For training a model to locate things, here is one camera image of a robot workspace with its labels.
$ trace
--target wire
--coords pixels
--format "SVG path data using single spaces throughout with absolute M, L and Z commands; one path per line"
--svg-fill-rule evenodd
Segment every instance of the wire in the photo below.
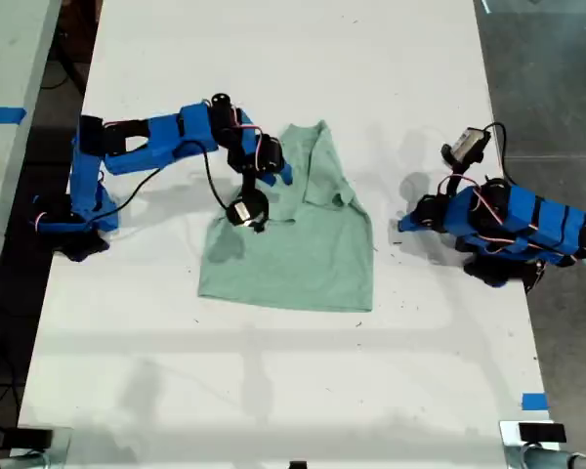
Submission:
M 135 190 L 133 191 L 133 193 L 130 194 L 130 197 L 128 197 L 126 199 L 126 201 L 124 203 L 122 203 L 121 205 L 119 205 L 118 207 L 109 210 L 108 212 L 105 212 L 103 214 L 97 215 L 94 218 L 90 219 L 87 222 L 87 225 L 85 225 L 85 228 L 83 230 L 86 230 L 92 223 L 100 220 L 101 218 L 105 218 L 109 215 L 113 215 L 117 212 L 119 212 L 120 210 L 123 210 L 124 208 L 126 208 L 126 206 L 133 201 L 133 198 L 135 198 L 135 196 L 137 195 L 137 193 L 139 193 L 139 191 L 141 190 L 141 188 L 147 183 L 147 181 L 149 181 L 150 179 L 152 179 L 154 176 L 156 176 L 158 173 L 160 173 L 162 170 L 164 169 L 164 166 L 162 168 L 158 168 L 155 171 L 152 171 L 151 173 L 149 173 L 135 188 Z
M 219 197 L 219 194 L 215 189 L 215 183 L 213 182 L 213 177 L 211 176 L 211 167 L 208 164 L 208 151 L 206 151 L 206 147 L 198 140 L 187 140 L 185 141 L 185 143 L 197 145 L 202 150 L 202 154 L 204 155 L 204 167 L 206 168 L 206 179 L 208 179 L 208 185 L 211 187 L 211 192 L 213 193 L 221 207 L 224 210 L 228 210 L 228 207 L 224 204 L 224 201 L 221 197 Z
M 198 140 L 186 140 L 184 142 L 181 143 L 181 145 L 186 145 L 186 144 L 193 144 L 193 145 L 197 145 L 201 150 L 202 150 L 202 154 L 204 155 L 204 165 L 206 166 L 206 177 L 208 178 L 208 185 L 211 188 L 211 191 L 213 193 L 213 195 L 215 195 L 215 198 L 217 199 L 217 201 L 219 202 L 219 204 L 222 206 L 222 208 L 224 210 L 228 209 L 227 206 L 224 204 L 224 202 L 222 201 L 222 199 L 219 197 L 219 194 L 217 193 L 217 190 L 215 189 L 215 183 L 213 183 L 213 178 L 211 176 L 211 169 L 210 169 L 210 165 L 208 164 L 208 152 L 206 151 L 206 147 L 204 146 L 204 144 L 202 144 L 201 142 L 199 142 Z M 135 190 L 133 191 L 133 193 L 130 194 L 130 196 L 126 199 L 126 201 L 124 203 L 122 203 L 121 205 L 119 205 L 118 207 L 114 208 L 113 210 L 109 210 L 108 212 L 102 213 L 100 215 L 97 215 L 95 217 L 93 217 L 91 220 L 89 220 L 89 222 L 87 222 L 87 224 L 85 225 L 84 230 L 86 230 L 89 226 L 91 226 L 91 224 L 93 224 L 94 222 L 100 220 L 101 218 L 105 218 L 109 215 L 113 215 L 117 212 L 119 212 L 120 210 L 123 210 L 124 208 L 126 208 L 126 206 L 132 202 L 133 198 L 135 198 L 135 196 L 137 195 L 137 193 L 139 193 L 139 191 L 141 190 L 141 188 L 150 180 L 152 179 L 154 176 L 156 176 L 158 173 L 160 173 L 163 169 L 165 169 L 166 166 L 163 166 L 162 168 L 158 168 L 155 171 L 149 173 L 147 175 L 147 177 L 145 177 L 136 187 Z
M 261 129 L 258 125 L 253 125 L 253 124 L 240 124 L 239 125 L 238 120 L 236 119 L 236 107 L 234 107 L 234 106 L 232 106 L 232 120 L 234 121 L 234 126 L 237 129 L 258 130 L 258 132 L 259 132 L 258 143 L 256 144 L 256 150 L 254 151 L 254 168 L 256 169 L 256 171 L 259 171 L 258 152 L 261 149 L 261 143 L 263 142 L 263 129 Z
M 67 80 L 69 79 L 69 75 L 66 73 L 65 74 L 65 78 L 63 80 L 61 80 L 59 83 L 57 83 L 56 85 L 50 85 L 50 86 L 41 86 L 40 88 L 42 90 L 56 90 L 57 88 L 62 87 L 65 83 L 67 83 Z
M 478 183 L 476 183 L 473 179 L 468 178 L 466 176 L 463 176 L 462 174 L 450 174 L 448 176 L 445 176 L 442 181 L 440 181 L 439 183 L 439 193 L 440 193 L 440 189 L 442 187 L 442 183 L 444 183 L 445 181 L 451 179 L 451 178 L 460 178 L 460 179 L 464 179 L 465 181 L 469 181 L 470 183 L 472 183 L 476 188 L 473 190 L 473 193 L 478 197 L 478 205 L 475 206 L 475 208 L 472 209 L 473 210 L 477 210 L 478 207 L 480 207 L 480 202 L 484 205 L 484 207 L 486 207 L 486 209 L 490 212 L 490 215 L 492 215 L 492 217 L 495 219 L 495 221 L 499 224 L 499 225 L 503 225 L 504 222 L 501 219 L 501 217 L 499 217 L 499 215 L 497 215 L 497 213 L 495 212 L 495 210 L 492 208 L 492 206 L 490 205 L 490 203 L 488 203 L 488 201 L 484 198 L 484 196 L 480 193 L 480 185 Z
M 503 143 L 501 144 L 501 153 L 499 154 L 499 163 L 501 164 L 501 171 L 504 174 L 504 178 L 510 184 L 512 184 L 513 186 L 516 186 L 517 183 L 515 183 L 515 180 L 512 179 L 510 174 L 508 174 L 508 169 L 506 168 L 506 150 L 507 150 L 507 145 L 508 145 L 508 132 L 506 130 L 506 126 L 501 122 L 495 121 L 495 122 L 491 122 L 490 124 L 488 124 L 482 130 L 485 132 L 486 130 L 493 128 L 493 127 L 498 127 L 499 129 L 501 129 L 501 134 L 503 137 Z

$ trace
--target gray floor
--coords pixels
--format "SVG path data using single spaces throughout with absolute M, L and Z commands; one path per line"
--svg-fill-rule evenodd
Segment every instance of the gray floor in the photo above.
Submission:
M 586 0 L 475 3 L 493 113 L 509 130 L 509 171 L 586 210 Z M 552 415 L 570 447 L 586 452 L 586 266 L 549 268 L 528 304 Z

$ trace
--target red wire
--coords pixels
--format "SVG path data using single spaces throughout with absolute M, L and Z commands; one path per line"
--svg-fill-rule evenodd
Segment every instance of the red wire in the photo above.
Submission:
M 492 215 L 492 217 L 495 219 L 495 221 L 499 224 L 499 225 L 503 225 L 504 222 L 503 220 L 499 217 L 499 215 L 497 215 L 497 213 L 495 213 L 495 211 L 493 210 L 493 208 L 490 206 L 490 204 L 488 203 L 488 201 L 483 197 L 483 195 L 480 193 L 480 185 L 478 183 L 476 183 L 473 179 L 468 178 L 466 176 L 463 176 L 462 174 L 450 174 L 448 176 L 445 176 L 442 181 L 440 181 L 439 183 L 439 193 L 440 193 L 440 189 L 442 187 L 442 183 L 444 183 L 445 181 L 451 179 L 451 178 L 460 178 L 460 179 L 464 179 L 465 181 L 469 181 L 470 183 L 472 183 L 476 189 L 473 190 L 474 194 L 478 197 L 478 205 L 476 205 L 475 208 L 473 208 L 473 210 L 477 210 L 480 207 L 480 202 L 484 204 L 484 207 L 486 207 L 486 209 L 490 212 L 490 215 Z
M 497 215 L 497 213 L 493 210 L 493 208 L 490 206 L 490 204 L 488 203 L 488 201 L 483 197 L 483 195 L 481 195 L 481 193 L 480 193 L 480 189 L 481 189 L 480 185 L 476 181 L 474 181 L 473 179 L 471 179 L 471 178 L 468 178 L 466 176 L 463 176 L 462 174 L 450 174 L 448 176 L 445 176 L 442 179 L 442 181 L 440 181 L 440 183 L 439 183 L 439 193 L 440 193 L 440 189 L 442 187 L 442 183 L 444 183 L 445 181 L 447 181 L 447 180 L 449 180 L 451 178 L 464 179 L 465 181 L 469 181 L 470 183 L 472 183 L 476 187 L 476 189 L 474 189 L 473 192 L 478 197 L 478 205 L 476 205 L 476 207 L 473 208 L 472 211 L 473 210 L 477 210 L 478 207 L 480 206 L 480 202 L 481 202 L 481 203 L 483 203 L 484 207 L 486 207 L 486 209 L 490 212 L 490 215 L 492 215 L 492 217 L 495 219 L 495 221 L 499 225 L 503 225 L 504 224 L 504 222 L 501 219 L 501 217 L 499 217 L 499 215 Z M 533 230 L 538 231 L 538 227 L 535 226 L 532 223 L 529 224 L 529 227 L 532 228 Z M 487 237 L 487 236 L 482 236 L 481 234 L 478 234 L 478 237 L 480 237 L 481 239 L 484 239 L 486 241 L 490 241 L 490 242 L 503 242 L 503 243 L 506 243 L 506 244 L 514 244 L 516 242 L 516 241 L 514 241 L 512 239 L 505 239 L 505 238 L 501 238 L 501 237 Z M 531 242 L 529 242 L 527 245 L 529 247 L 533 247 L 533 248 L 536 248 L 536 249 L 542 249 L 541 246 L 538 246 L 536 244 L 532 244 Z M 497 254 L 498 252 L 502 251 L 503 249 L 504 248 L 501 247 L 501 248 L 497 249 L 493 254 Z M 557 251 L 551 251 L 551 252 L 554 252 L 554 253 L 558 254 L 559 256 L 564 256 L 564 254 L 561 253 L 561 252 L 557 252 Z M 574 256 L 570 256 L 570 258 L 573 261 L 577 262 L 577 259 L 575 259 Z

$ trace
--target black cable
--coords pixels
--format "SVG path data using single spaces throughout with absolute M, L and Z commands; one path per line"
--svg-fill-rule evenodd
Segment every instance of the black cable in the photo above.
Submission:
M 488 124 L 486 127 L 483 128 L 483 131 L 485 132 L 486 130 L 492 128 L 492 127 L 499 127 L 501 129 L 501 134 L 503 137 L 503 143 L 501 144 L 501 170 L 504 173 L 504 178 L 512 185 L 516 186 L 517 183 L 515 183 L 515 180 L 512 179 L 512 177 L 510 176 L 510 174 L 508 173 L 508 169 L 506 168 L 506 147 L 508 145 L 508 132 L 506 131 L 506 126 L 501 123 L 501 122 L 491 122 L 490 124 Z
M 213 192 L 213 195 L 215 195 L 215 198 L 217 199 L 217 201 L 219 202 L 219 204 L 222 206 L 222 208 L 224 210 L 226 210 L 227 207 L 224 204 L 224 202 L 222 201 L 222 199 L 219 197 L 219 194 L 217 193 L 217 190 L 215 189 L 215 184 L 213 183 L 213 178 L 211 176 L 211 169 L 210 169 L 210 166 L 208 164 L 208 152 L 206 151 L 206 147 L 201 142 L 199 142 L 198 140 L 187 140 L 187 141 L 183 142 L 181 145 L 186 145 L 186 144 L 194 144 L 194 145 L 197 145 L 202 150 L 202 154 L 204 155 L 204 165 L 206 166 L 206 177 L 208 178 L 208 185 L 211 187 L 211 191 Z M 87 230 L 87 228 L 89 226 L 91 226 L 92 223 L 100 220 L 101 218 L 105 218 L 108 215 L 112 215 L 114 213 L 119 212 L 120 210 L 123 210 L 130 202 L 132 202 L 133 198 L 135 198 L 135 196 L 137 195 L 137 193 L 147 183 L 147 181 L 149 181 L 154 176 L 156 176 L 158 173 L 160 173 L 163 169 L 165 169 L 165 167 L 166 166 L 164 166 L 162 168 L 158 168 L 157 170 L 155 170 L 155 171 L 151 172 L 150 174 L 148 174 L 147 177 L 145 179 L 143 179 L 137 185 L 137 187 L 135 188 L 135 190 L 133 191 L 133 193 L 130 194 L 130 197 L 128 197 L 124 203 L 122 203 L 121 205 L 119 205 L 117 208 L 114 208 L 113 210 L 110 210 L 110 211 L 108 211 L 106 213 L 102 213 L 100 215 L 97 215 L 94 218 L 92 218 L 91 220 L 89 220 L 89 222 L 87 222 L 87 225 L 85 225 L 84 230 Z
M 69 79 L 69 75 L 65 74 L 65 78 L 63 80 L 61 80 L 59 83 L 57 83 L 56 85 L 42 86 L 41 89 L 42 90 L 56 90 L 57 88 L 63 86 L 65 83 L 67 83 L 68 79 Z
M 20 410 L 21 410 L 21 402 L 20 402 L 20 396 L 18 396 L 18 387 L 17 387 L 17 373 L 16 373 L 16 367 L 13 364 L 13 362 L 11 362 L 11 359 L 9 359 L 8 355 L 5 354 L 0 354 L 0 356 L 2 357 L 2 360 L 7 364 L 7 366 L 9 367 L 9 370 L 11 371 L 11 387 L 10 388 L 6 388 L 5 391 L 7 391 L 8 389 L 11 389 L 11 392 L 13 393 L 13 402 L 16 404 L 16 418 L 20 417 Z
M 101 215 L 97 215 L 97 216 L 95 216 L 94 218 L 92 218 L 91 220 L 89 220 L 89 222 L 87 222 L 87 225 L 85 225 L 85 228 L 84 228 L 84 230 L 86 230 L 86 229 L 87 229 L 87 227 L 89 227 L 89 226 L 90 226 L 92 223 L 94 223 L 94 222 L 96 222 L 96 221 L 100 220 L 101 218 L 107 217 L 108 215 L 112 215 L 112 214 L 114 214 L 114 213 L 117 213 L 117 212 L 119 212 L 120 210 L 123 210 L 123 209 L 126 207 L 126 205 L 128 205 L 130 202 L 132 202 L 133 198 L 135 198 L 135 196 L 136 196 L 136 195 L 137 195 L 137 193 L 138 193 L 138 192 L 141 190 L 141 188 L 144 186 L 144 184 L 145 184 L 145 183 L 147 183 L 147 181 L 149 181 L 150 179 L 152 179 L 154 176 L 156 176 L 158 173 L 160 173 L 160 172 L 161 172 L 163 169 L 164 169 L 164 167 L 163 167 L 163 168 L 158 168 L 157 170 L 155 170 L 155 171 L 153 171 L 153 172 L 149 173 L 149 174 L 146 176 L 146 178 L 145 178 L 145 179 L 143 179 L 143 180 L 142 180 L 142 181 L 141 181 L 141 182 L 140 182 L 140 183 L 137 185 L 137 187 L 135 188 L 135 190 L 133 191 L 133 193 L 131 193 L 131 194 L 130 194 L 130 197 L 128 197 L 124 203 L 122 203 L 121 205 L 119 205 L 117 208 L 114 208 L 114 209 L 112 209 L 112 210 L 109 210 L 108 212 L 106 212 L 106 213 L 103 213 L 103 214 L 101 214 Z
M 215 189 L 215 183 L 213 182 L 213 177 L 211 176 L 211 168 L 208 164 L 208 152 L 206 151 L 206 147 L 198 140 L 187 140 L 186 144 L 195 144 L 202 150 L 202 154 L 204 155 L 204 166 L 206 166 L 206 178 L 208 179 L 208 185 L 211 187 L 211 192 L 213 193 L 213 195 L 215 195 L 215 198 L 222 206 L 222 208 L 224 210 L 228 210 L 228 207 L 224 204 L 224 201 L 221 197 L 219 197 L 219 194 Z

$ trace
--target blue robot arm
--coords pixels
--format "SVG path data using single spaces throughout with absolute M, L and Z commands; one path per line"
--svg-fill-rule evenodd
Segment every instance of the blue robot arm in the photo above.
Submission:
M 128 150 L 126 142 L 133 137 L 146 142 Z M 228 150 L 228 164 L 243 177 L 239 197 L 230 205 L 219 198 L 210 178 L 207 152 L 219 147 Z M 182 107 L 176 114 L 144 120 L 104 125 L 98 117 L 83 115 L 72 152 L 69 194 L 35 197 L 31 222 L 49 247 L 75 261 L 108 248 L 98 231 L 117 229 L 118 212 L 132 199 L 119 207 L 115 204 L 100 179 L 103 163 L 112 175 L 155 170 L 137 187 L 134 196 L 163 168 L 202 154 L 211 189 L 230 222 L 251 227 L 257 233 L 269 219 L 269 203 L 256 189 L 256 180 L 272 186 L 279 174 L 284 184 L 292 184 L 292 170 L 282 156 L 279 141 L 263 134 L 224 94 L 215 95 L 210 102 Z
M 468 129 L 465 135 L 457 146 L 444 146 L 441 151 L 454 169 L 446 178 L 446 193 L 425 195 L 414 211 L 399 221 L 398 229 L 456 236 L 456 249 L 474 254 L 465 272 L 492 286 L 521 278 L 529 290 L 542 278 L 547 263 L 567 267 L 586 259 L 585 212 L 539 197 L 504 179 L 488 180 L 456 193 L 464 172 L 473 162 L 481 161 L 490 138 L 478 129 Z

